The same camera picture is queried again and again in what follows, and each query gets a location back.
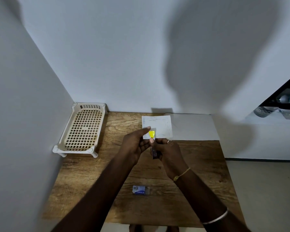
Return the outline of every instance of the white wristband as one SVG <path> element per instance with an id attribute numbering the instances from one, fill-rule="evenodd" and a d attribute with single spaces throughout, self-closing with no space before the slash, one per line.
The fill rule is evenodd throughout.
<path id="1" fill-rule="evenodd" d="M 218 217 L 218 218 L 216 218 L 216 219 L 214 219 L 214 220 L 212 220 L 212 221 L 210 221 L 210 222 L 202 222 L 202 224 L 203 225 L 208 225 L 208 224 L 211 224 L 211 223 L 214 223 L 214 222 L 216 222 L 216 221 L 219 221 L 219 220 L 221 220 L 222 218 L 224 218 L 227 214 L 228 214 L 228 208 L 227 208 L 227 210 L 225 211 L 225 213 L 224 214 L 222 214 L 220 217 Z"/>

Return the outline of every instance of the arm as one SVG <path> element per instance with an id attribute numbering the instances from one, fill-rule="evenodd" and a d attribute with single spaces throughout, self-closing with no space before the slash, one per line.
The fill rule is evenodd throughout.
<path id="1" fill-rule="evenodd" d="M 120 188 L 149 140 L 142 136 L 150 127 L 124 136 L 116 156 L 109 162 L 100 177 L 77 205 L 56 225 L 56 231 L 100 231 Z"/>
<path id="2" fill-rule="evenodd" d="M 156 141 L 150 139 L 150 145 L 161 152 L 159 159 L 170 179 L 173 180 L 175 176 L 181 175 L 189 168 L 176 142 L 168 143 L 167 139 L 156 139 Z M 180 176 L 175 184 L 201 222 L 210 222 L 226 212 L 227 207 L 192 170 Z M 204 225 L 204 228 L 206 231 L 250 231 L 232 212 L 228 212 L 221 220 Z"/>

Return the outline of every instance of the yellow object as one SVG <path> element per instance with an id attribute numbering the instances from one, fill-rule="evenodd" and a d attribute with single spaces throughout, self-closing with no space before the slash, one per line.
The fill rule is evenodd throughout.
<path id="1" fill-rule="evenodd" d="M 188 172 L 190 168 L 188 168 L 185 172 L 183 172 L 181 175 L 174 177 L 173 182 L 175 182 L 179 177 L 181 177 L 182 175 L 184 175 L 186 172 Z"/>
<path id="2" fill-rule="evenodd" d="M 154 138 L 155 137 L 155 131 L 149 131 L 149 136 L 151 138 Z"/>

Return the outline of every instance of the bracelet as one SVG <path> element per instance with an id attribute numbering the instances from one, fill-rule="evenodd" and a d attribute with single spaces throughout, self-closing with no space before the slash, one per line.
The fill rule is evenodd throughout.
<path id="1" fill-rule="evenodd" d="M 211 224 L 211 223 L 214 223 L 214 222 L 216 222 L 216 221 L 219 221 L 219 220 L 221 220 L 221 219 L 223 219 L 227 214 L 228 214 L 228 208 L 227 208 L 227 210 L 225 211 L 225 213 L 224 214 L 222 214 L 220 217 L 218 217 L 218 218 L 216 218 L 216 219 L 214 219 L 214 220 L 212 220 L 212 221 L 210 221 L 210 222 L 202 222 L 202 224 L 203 225 L 208 225 L 208 224 Z"/>
<path id="2" fill-rule="evenodd" d="M 184 175 L 186 172 L 188 172 L 190 168 L 188 168 L 185 172 L 183 172 L 181 175 L 174 177 L 173 182 L 175 182 L 179 177 L 181 177 L 182 175 Z"/>

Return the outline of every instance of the hand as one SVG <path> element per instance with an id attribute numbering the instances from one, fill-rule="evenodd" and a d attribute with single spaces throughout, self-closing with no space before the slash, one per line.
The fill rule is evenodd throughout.
<path id="1" fill-rule="evenodd" d="M 149 131 L 150 126 L 126 134 L 122 140 L 119 153 L 131 156 L 134 164 L 137 164 L 141 153 L 150 147 L 149 140 L 143 140 L 143 135 L 147 134 Z"/>
<path id="2" fill-rule="evenodd" d="M 188 169 L 188 165 L 184 161 L 179 145 L 174 141 L 167 139 L 151 138 L 150 145 L 157 151 L 160 151 L 159 159 L 161 160 L 167 176 L 174 179 L 175 176 L 181 175 Z"/>

